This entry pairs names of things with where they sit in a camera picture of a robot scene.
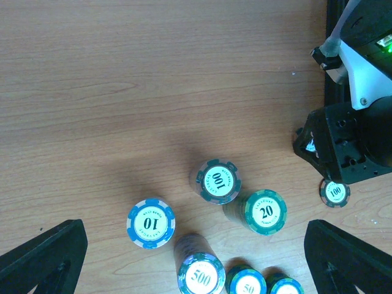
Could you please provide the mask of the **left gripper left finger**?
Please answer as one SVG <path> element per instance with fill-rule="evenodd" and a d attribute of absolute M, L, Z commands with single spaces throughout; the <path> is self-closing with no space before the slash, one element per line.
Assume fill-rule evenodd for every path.
<path fill-rule="evenodd" d="M 74 293 L 88 248 L 69 219 L 1 256 L 1 293 Z"/>

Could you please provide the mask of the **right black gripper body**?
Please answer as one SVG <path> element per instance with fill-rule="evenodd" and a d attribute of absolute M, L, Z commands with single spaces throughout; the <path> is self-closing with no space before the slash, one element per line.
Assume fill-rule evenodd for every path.
<path fill-rule="evenodd" d="M 316 153 L 305 150 L 311 138 Z M 293 150 L 336 183 L 353 184 L 391 173 L 391 97 L 362 110 L 347 102 L 312 111 Z"/>

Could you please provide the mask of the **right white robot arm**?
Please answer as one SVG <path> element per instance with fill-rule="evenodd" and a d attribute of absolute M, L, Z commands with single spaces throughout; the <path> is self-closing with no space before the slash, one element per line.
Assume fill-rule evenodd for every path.
<path fill-rule="evenodd" d="M 309 113 L 295 154 L 326 180 L 353 184 L 391 172 L 391 2 L 328 1 L 324 106 Z"/>

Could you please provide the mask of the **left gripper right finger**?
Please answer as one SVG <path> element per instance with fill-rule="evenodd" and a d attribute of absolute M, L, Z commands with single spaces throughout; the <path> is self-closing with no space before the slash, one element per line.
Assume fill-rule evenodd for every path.
<path fill-rule="evenodd" d="M 304 253 L 318 293 L 391 293 L 391 255 L 325 220 L 308 223 Z"/>

